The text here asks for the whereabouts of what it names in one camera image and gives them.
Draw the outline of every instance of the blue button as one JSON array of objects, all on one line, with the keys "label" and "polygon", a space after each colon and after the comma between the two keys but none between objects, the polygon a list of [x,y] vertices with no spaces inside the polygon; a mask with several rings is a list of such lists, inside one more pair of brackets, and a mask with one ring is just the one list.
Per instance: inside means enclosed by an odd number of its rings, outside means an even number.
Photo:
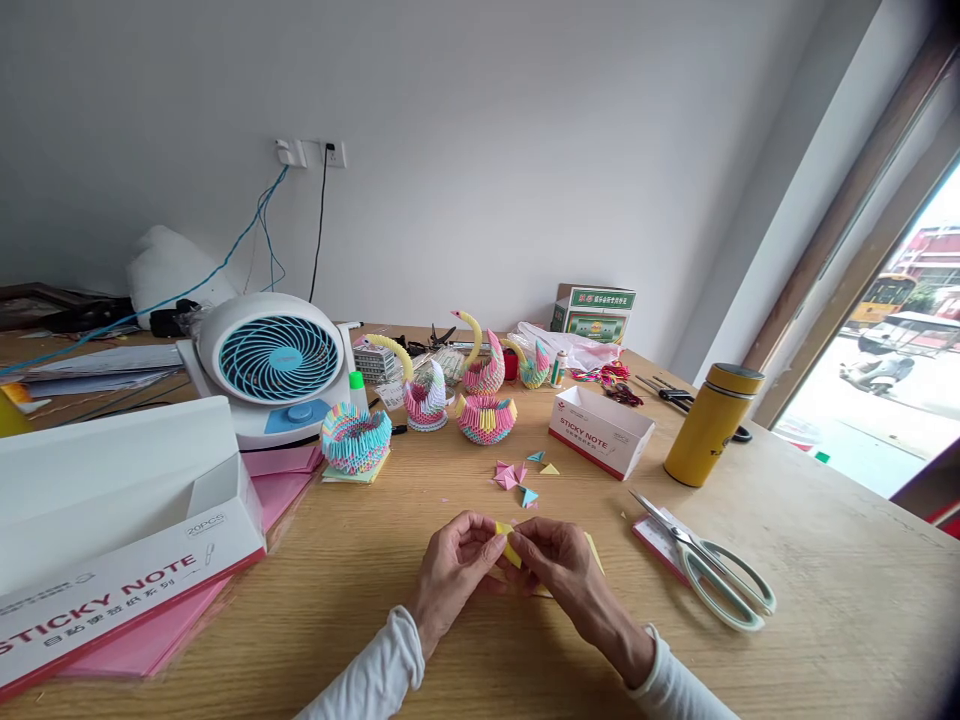
[{"label": "blue button", "polygon": [[294,405],[287,408],[287,420],[295,423],[305,423],[313,417],[313,408],[309,404]]}]

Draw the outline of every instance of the scooter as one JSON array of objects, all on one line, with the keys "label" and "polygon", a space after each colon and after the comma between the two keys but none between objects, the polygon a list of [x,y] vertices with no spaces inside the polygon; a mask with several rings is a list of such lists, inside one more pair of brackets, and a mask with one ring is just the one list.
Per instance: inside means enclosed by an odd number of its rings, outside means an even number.
[{"label": "scooter", "polygon": [[886,395],[912,371],[916,361],[902,355],[879,358],[872,353],[861,353],[856,362],[840,363],[840,377],[871,395]]}]

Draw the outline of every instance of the pink paper stack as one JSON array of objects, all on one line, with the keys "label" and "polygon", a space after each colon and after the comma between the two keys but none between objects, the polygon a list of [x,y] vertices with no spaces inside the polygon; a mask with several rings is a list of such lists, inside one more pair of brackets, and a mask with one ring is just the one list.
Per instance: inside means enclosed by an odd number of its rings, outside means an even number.
[{"label": "pink paper stack", "polygon": [[[243,460],[263,506],[263,528],[269,530],[288,508],[299,502],[323,454],[319,446],[311,446],[247,453]],[[206,627],[206,623],[199,622],[201,616],[217,602],[229,583],[230,579],[222,580],[172,605],[113,642],[87,653],[67,666],[60,676],[146,678],[157,675]],[[222,607],[226,604],[226,598],[222,598]],[[207,614],[206,620],[210,619],[211,614]]]}]

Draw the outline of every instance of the blue cable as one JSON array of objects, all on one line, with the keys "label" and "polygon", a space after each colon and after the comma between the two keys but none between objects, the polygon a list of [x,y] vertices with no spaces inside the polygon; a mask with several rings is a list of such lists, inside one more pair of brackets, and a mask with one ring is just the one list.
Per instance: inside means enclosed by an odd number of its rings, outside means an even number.
[{"label": "blue cable", "polygon": [[99,330],[95,330],[94,332],[90,333],[89,335],[86,335],[85,337],[80,338],[73,345],[71,345],[70,347],[64,348],[63,350],[58,350],[57,352],[50,353],[49,355],[41,355],[40,357],[34,358],[33,360],[27,360],[26,362],[18,363],[17,365],[11,365],[8,368],[0,369],[0,377],[4,375],[9,375],[10,373],[13,373],[13,372],[17,372],[18,370],[24,370],[30,367],[31,365],[36,365],[39,362],[46,362],[47,360],[52,360],[53,358],[60,357],[61,355],[66,355],[68,352],[72,352],[73,350],[76,350],[78,347],[86,345],[88,342],[90,342],[94,338],[100,335],[103,335],[105,332],[112,330],[118,325],[123,325],[124,323],[127,323],[130,320],[140,317],[141,315],[146,315],[147,313],[153,312],[154,310],[159,310],[161,307],[163,307],[167,303],[171,303],[171,302],[174,302],[175,300],[179,300],[182,297],[186,297],[197,288],[200,288],[206,285],[208,282],[210,282],[210,279],[214,275],[216,275],[218,272],[223,270],[227,266],[227,263],[230,262],[230,258],[233,257],[233,253],[240,246],[240,242],[243,240],[243,238],[247,236],[247,233],[250,232],[250,230],[256,224],[257,219],[260,217],[260,213],[263,210],[264,202],[270,202],[270,198],[273,197],[273,191],[276,190],[277,186],[283,182],[283,179],[287,176],[287,170],[289,169],[290,168],[285,165],[283,170],[280,171],[280,174],[277,176],[277,179],[274,181],[273,185],[271,185],[269,190],[267,190],[266,199],[257,204],[257,214],[253,216],[253,220],[250,221],[250,224],[247,225],[246,229],[242,233],[240,233],[240,236],[233,243],[233,247],[230,248],[230,252],[227,253],[227,256],[223,259],[223,262],[220,263],[220,265],[218,265],[217,267],[215,267],[209,275],[207,275],[203,280],[198,282],[192,288],[184,290],[179,295],[175,295],[172,298],[169,298],[168,300],[158,302],[156,305],[153,305],[144,310],[141,310],[140,312],[135,312],[133,313],[133,315],[127,315],[126,317],[120,318],[116,322],[110,323],[106,327],[102,327]]},{"label": "blue cable", "polygon": [[[270,205],[270,198],[267,198],[267,201],[263,204],[263,212],[260,214],[260,224],[263,226],[263,234],[266,235],[267,237],[267,249],[270,251],[270,284],[267,285],[267,287],[265,287],[260,292],[266,292],[267,290],[269,290],[270,292],[273,292],[273,289],[274,287],[276,287],[277,283],[283,280],[287,276],[287,269],[280,264],[280,258],[278,258],[276,254],[273,252],[273,243],[270,240],[270,231],[267,229],[267,207],[269,205]],[[278,277],[276,280],[273,279],[273,263],[274,262],[277,263],[277,265],[280,267],[281,272],[283,272],[283,275]]]}]

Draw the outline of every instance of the woman's right hand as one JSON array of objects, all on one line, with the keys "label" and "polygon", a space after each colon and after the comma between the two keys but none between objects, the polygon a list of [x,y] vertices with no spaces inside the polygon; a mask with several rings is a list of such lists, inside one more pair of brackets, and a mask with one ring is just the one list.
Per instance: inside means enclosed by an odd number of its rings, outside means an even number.
[{"label": "woman's right hand", "polygon": [[583,530],[535,517],[517,525],[507,539],[523,561],[520,570],[509,568],[508,577],[527,593],[543,583],[580,637],[604,654],[627,686],[642,685],[653,668],[656,645],[607,585]]}]

